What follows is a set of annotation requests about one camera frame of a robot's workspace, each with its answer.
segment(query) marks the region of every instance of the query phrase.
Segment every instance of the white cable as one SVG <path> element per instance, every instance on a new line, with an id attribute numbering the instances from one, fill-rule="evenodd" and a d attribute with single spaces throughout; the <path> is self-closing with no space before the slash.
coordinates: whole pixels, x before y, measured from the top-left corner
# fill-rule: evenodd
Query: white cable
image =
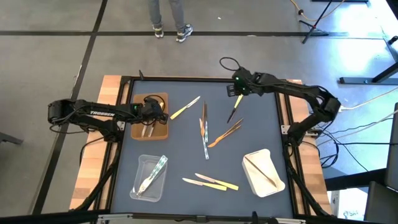
<path id="1" fill-rule="evenodd" d="M 360 106 L 363 106 L 363 105 L 365 105 L 365 104 L 367 104 L 367 103 L 370 103 L 370 102 L 372 102 L 373 100 L 375 100 L 375 99 L 377 99 L 377 98 L 380 98 L 380 97 L 382 97 L 382 96 L 385 96 L 385 95 L 387 95 L 387 94 L 389 94 L 390 92 L 392 92 L 392 91 L 395 91 L 395 90 L 398 90 L 398 87 L 397 88 L 393 88 L 392 90 L 390 90 L 390 91 L 388 91 L 388 92 L 386 92 L 386 93 L 383 93 L 383 94 L 381 94 L 381 95 L 379 95 L 379 96 L 377 96 L 377 97 L 375 97 L 375 98 L 372 98 L 372 99 L 370 99 L 370 100 L 368 100 L 368 101 L 365 101 L 365 102 L 363 102 L 363 103 L 361 103 L 361 104 L 359 104 L 359 105 L 356 105 L 356 106 L 353 106 L 353 107 L 350 107 L 350 108 L 347 108 L 347 107 L 345 107 L 345 106 L 340 106 L 340 110 L 353 110 L 353 109 L 356 109 L 356 108 L 359 108 Z"/>
<path id="2" fill-rule="evenodd" d="M 347 136 L 350 136 L 350 135 L 352 135 L 352 134 L 356 134 L 356 133 L 358 133 L 358 132 L 364 131 L 364 130 L 366 130 L 366 129 L 370 128 L 370 127 L 373 127 L 373 126 L 377 125 L 378 123 L 384 121 L 385 119 L 387 119 L 387 118 L 389 118 L 390 116 L 396 114 L 397 112 L 398 112 L 398 110 L 392 112 L 391 114 L 389 114 L 389 115 L 387 115 L 386 117 L 382 118 L 382 119 L 379 120 L 378 122 L 376 122 L 376 123 L 374 123 L 374 124 L 372 124 L 372 125 L 369 125 L 368 127 L 365 127 L 365 128 L 363 128 L 363 129 L 359 129 L 359 130 L 357 130 L 357 131 L 354 131 L 353 133 L 349 133 L 349 134 L 345 134 L 345 135 L 342 135 L 342 136 L 338 136 L 338 137 L 336 137 L 335 139 L 347 137 Z M 326 143 L 326 142 L 330 142 L 330 141 L 332 141 L 332 139 L 329 139 L 329 140 L 327 140 L 327 141 L 324 141 L 324 142 L 318 144 L 318 147 L 321 146 L 322 144 L 324 144 L 324 143 Z"/>
<path id="3" fill-rule="evenodd" d="M 342 0 L 342 1 L 340 2 L 339 5 L 337 5 L 334 9 L 332 9 L 328 14 L 322 16 L 322 18 L 320 18 L 320 19 L 324 19 L 324 18 L 328 17 L 328 16 L 329 16 L 330 14 L 332 14 L 338 7 L 340 7 L 341 4 L 343 4 L 345 1 L 346 1 L 346 0 Z M 293 3 L 293 5 L 296 7 L 296 9 L 297 9 L 298 11 L 302 10 L 302 9 L 299 7 L 299 5 L 297 5 L 297 3 L 296 3 L 294 0 L 290 0 L 290 2 Z M 313 21 L 313 22 L 315 22 L 315 21 L 318 20 L 318 19 L 309 19 L 307 16 L 304 15 L 304 11 L 303 11 L 300 15 L 303 16 L 304 19 L 306 19 L 306 20 L 308 20 L 308 21 Z"/>

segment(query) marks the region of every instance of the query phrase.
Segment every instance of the clear plastic container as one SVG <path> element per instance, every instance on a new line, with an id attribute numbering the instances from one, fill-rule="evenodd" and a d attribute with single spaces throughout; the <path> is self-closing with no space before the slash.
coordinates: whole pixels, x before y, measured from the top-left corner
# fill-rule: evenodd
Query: clear plastic container
<path id="1" fill-rule="evenodd" d="M 140 185 L 143 181 L 149 177 L 150 173 L 154 170 L 156 164 L 159 162 L 159 156 L 141 155 L 138 158 L 138 170 L 136 174 L 136 179 L 134 181 L 134 186 L 130 191 L 130 197 L 136 200 L 145 200 L 148 202 L 157 202 L 162 197 L 163 186 L 166 179 L 167 162 L 158 173 L 157 177 L 152 181 L 150 186 L 144 191 L 144 193 L 138 197 L 137 193 Z"/>

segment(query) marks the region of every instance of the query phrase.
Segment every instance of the metal stand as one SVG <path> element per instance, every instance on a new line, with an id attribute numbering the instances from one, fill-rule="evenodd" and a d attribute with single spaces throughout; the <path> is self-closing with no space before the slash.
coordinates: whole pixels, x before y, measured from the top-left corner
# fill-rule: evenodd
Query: metal stand
<path id="1" fill-rule="evenodd" d="M 14 138 L 12 136 L 9 136 L 8 134 L 0 133 L 0 142 L 11 142 L 14 144 L 22 144 L 24 140 Z"/>
<path id="2" fill-rule="evenodd" d="M 330 6 L 330 4 L 331 4 L 332 1 L 333 1 L 333 0 L 329 0 L 328 5 L 327 5 L 326 8 L 323 10 L 323 12 L 321 13 L 321 15 L 319 16 L 318 20 L 315 22 L 314 25 L 311 25 L 311 24 L 309 24 L 309 23 L 307 23 L 307 22 L 304 22 L 304 21 L 302 21 L 302 20 L 299 21 L 299 22 L 301 22 L 302 24 L 305 24 L 305 25 L 311 27 L 310 32 L 307 33 L 307 35 L 305 36 L 305 38 L 304 38 L 304 40 L 303 40 L 303 42 L 302 42 L 303 44 L 305 44 L 305 43 L 307 42 L 308 38 L 310 38 L 310 36 L 312 35 L 312 33 L 313 33 L 314 30 L 319 30 L 319 31 L 321 31 L 321 34 L 317 34 L 317 35 L 315 35 L 315 36 L 328 36 L 328 35 L 329 35 L 326 31 L 317 29 L 317 25 L 318 25 L 319 21 L 322 19 L 322 16 L 323 16 L 324 13 L 326 12 L 326 10 L 329 8 L 329 6 Z M 304 12 L 304 11 L 301 9 L 301 10 L 299 10 L 298 14 L 301 15 L 301 13 L 303 13 L 303 12 Z"/>
<path id="3" fill-rule="evenodd" d="M 398 72 L 398 62 L 385 69 L 374 78 L 364 77 L 341 77 L 341 84 L 362 84 L 362 85 L 398 85 L 398 78 L 389 78 Z"/>
<path id="4" fill-rule="evenodd" d="M 329 0 L 312 0 L 313 2 L 327 2 Z M 342 0 L 333 0 L 333 2 L 341 2 Z M 345 2 L 363 2 L 368 3 L 369 0 L 345 0 Z"/>

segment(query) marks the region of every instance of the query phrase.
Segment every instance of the gray pants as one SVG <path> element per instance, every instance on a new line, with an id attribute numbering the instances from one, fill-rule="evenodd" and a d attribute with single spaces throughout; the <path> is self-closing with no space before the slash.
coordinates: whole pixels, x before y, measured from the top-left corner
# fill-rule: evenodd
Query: gray pants
<path id="1" fill-rule="evenodd" d="M 183 32 L 184 30 L 184 11 L 182 9 L 182 0 L 169 0 L 172 8 L 173 18 L 175 22 L 175 28 L 177 32 Z M 150 21 L 155 28 L 162 27 L 162 16 L 160 15 L 159 0 L 148 0 Z"/>

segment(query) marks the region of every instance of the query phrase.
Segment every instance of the concrete floor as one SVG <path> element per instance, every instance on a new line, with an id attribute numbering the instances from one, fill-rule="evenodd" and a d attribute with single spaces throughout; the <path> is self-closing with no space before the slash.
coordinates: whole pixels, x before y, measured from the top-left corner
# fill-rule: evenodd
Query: concrete floor
<path id="1" fill-rule="evenodd" d="M 297 1 L 308 17 L 316 17 L 325 3 Z M 166 1 L 162 1 L 165 30 L 174 30 Z M 187 22 L 200 31 L 306 31 L 297 21 L 289 1 L 186 0 Z M 0 1 L 1 30 L 93 29 L 101 0 Z M 349 32 L 353 38 L 210 37 L 193 36 L 177 44 L 175 37 L 97 37 L 78 98 L 95 101 L 103 75 L 230 77 L 218 64 L 222 56 L 239 60 L 253 71 L 278 78 L 301 79 L 322 85 L 345 106 L 354 106 L 393 86 L 339 85 L 338 77 L 373 77 L 394 63 L 376 19 L 366 4 L 344 3 L 319 23 L 319 28 Z M 100 30 L 149 31 L 146 0 L 108 2 Z M 0 131 L 24 139 L 21 146 L 0 145 L 0 216 L 29 213 L 37 184 L 55 137 L 47 123 L 47 104 L 70 97 L 89 37 L 39 37 L 0 35 Z M 377 121 L 392 112 L 398 91 L 369 105 L 338 115 L 330 131 Z M 343 142 L 389 140 L 386 121 Z M 85 134 L 68 135 L 63 145 L 43 212 L 67 211 L 78 172 L 78 154 Z M 386 146 L 349 146 L 369 170 L 386 166 Z M 334 145 L 321 147 L 321 155 L 333 154 Z M 363 169 L 341 149 L 338 162 L 324 170 L 325 177 L 354 174 Z"/>

